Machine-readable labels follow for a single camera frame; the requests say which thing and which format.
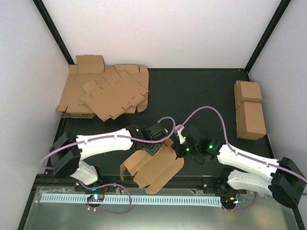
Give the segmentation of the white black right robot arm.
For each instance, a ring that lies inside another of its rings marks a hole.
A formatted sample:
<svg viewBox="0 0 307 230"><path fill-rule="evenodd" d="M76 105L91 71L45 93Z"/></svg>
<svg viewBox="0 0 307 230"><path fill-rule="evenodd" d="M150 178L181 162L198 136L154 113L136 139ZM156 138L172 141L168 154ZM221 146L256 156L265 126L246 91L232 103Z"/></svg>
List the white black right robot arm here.
<svg viewBox="0 0 307 230"><path fill-rule="evenodd" d="M208 139L194 127L175 127L177 141L172 149L179 158L190 155L199 164L217 160L234 168L219 179L223 193L234 190L250 190L273 197L279 204L296 208L303 196L307 179L295 162L287 157L269 159Z"/></svg>

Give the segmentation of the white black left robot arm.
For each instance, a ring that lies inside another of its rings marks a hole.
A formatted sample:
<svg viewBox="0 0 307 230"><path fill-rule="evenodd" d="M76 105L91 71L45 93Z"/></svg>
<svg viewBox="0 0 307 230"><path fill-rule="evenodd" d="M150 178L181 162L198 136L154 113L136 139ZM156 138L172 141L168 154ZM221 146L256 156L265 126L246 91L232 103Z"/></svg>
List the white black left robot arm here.
<svg viewBox="0 0 307 230"><path fill-rule="evenodd" d="M98 135L75 135L65 132L50 147L53 175L56 178L72 177L87 185L92 191L103 186L97 169L84 162L97 154L113 151L145 150L153 156L160 149L168 131L159 123L153 126L130 125L118 131Z"/></svg>

